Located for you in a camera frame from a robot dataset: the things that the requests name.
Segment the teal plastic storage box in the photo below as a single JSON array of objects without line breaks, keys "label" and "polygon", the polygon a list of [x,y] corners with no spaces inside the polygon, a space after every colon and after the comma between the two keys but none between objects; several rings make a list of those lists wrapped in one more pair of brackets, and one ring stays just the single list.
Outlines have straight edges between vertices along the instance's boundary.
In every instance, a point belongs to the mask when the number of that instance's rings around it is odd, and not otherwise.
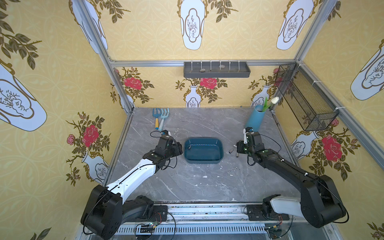
[{"label": "teal plastic storage box", "polygon": [[184,158],[190,164],[218,164],[223,157],[223,144],[217,138],[189,138],[185,142]]}]

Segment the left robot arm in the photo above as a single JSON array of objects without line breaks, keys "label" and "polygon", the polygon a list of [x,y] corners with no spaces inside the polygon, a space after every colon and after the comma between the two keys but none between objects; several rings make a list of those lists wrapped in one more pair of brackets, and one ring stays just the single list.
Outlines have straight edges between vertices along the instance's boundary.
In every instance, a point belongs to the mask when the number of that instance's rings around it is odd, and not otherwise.
[{"label": "left robot arm", "polygon": [[128,198],[145,180],[169,167],[170,159],[182,153],[181,143],[170,135],[162,135],[155,149],[144,154],[129,172],[106,187],[94,187],[81,217],[83,229],[108,240],[123,223],[151,220],[156,215],[152,200],[145,196]]}]

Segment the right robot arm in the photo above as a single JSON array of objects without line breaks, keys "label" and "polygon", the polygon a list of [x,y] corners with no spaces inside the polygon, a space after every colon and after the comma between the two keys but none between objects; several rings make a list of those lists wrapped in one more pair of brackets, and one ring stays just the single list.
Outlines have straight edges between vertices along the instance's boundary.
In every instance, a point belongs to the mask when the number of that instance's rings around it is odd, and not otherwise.
[{"label": "right robot arm", "polygon": [[350,217],[330,177],[309,173],[286,161],[278,152],[266,149],[261,134],[252,128],[244,129],[244,139],[237,142],[237,153],[247,155],[254,164],[278,174],[300,192],[299,199],[271,198],[275,213],[304,218],[315,228],[330,223],[341,224],[341,218]]}]

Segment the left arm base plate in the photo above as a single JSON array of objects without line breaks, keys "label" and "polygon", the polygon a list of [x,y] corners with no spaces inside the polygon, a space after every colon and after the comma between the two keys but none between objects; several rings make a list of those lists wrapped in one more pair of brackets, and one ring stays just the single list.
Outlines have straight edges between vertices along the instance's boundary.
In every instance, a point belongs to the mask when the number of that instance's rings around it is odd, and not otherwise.
[{"label": "left arm base plate", "polygon": [[145,218],[145,222],[166,222],[168,219],[168,206],[155,205],[152,214]]}]

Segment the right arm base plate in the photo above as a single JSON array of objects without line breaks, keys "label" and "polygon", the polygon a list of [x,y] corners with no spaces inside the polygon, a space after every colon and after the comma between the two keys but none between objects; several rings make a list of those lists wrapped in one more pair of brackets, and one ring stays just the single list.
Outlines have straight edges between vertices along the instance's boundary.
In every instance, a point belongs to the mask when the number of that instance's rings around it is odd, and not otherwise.
[{"label": "right arm base plate", "polygon": [[244,213],[250,221],[288,221],[290,216],[286,214],[278,214],[268,204],[246,205]]}]

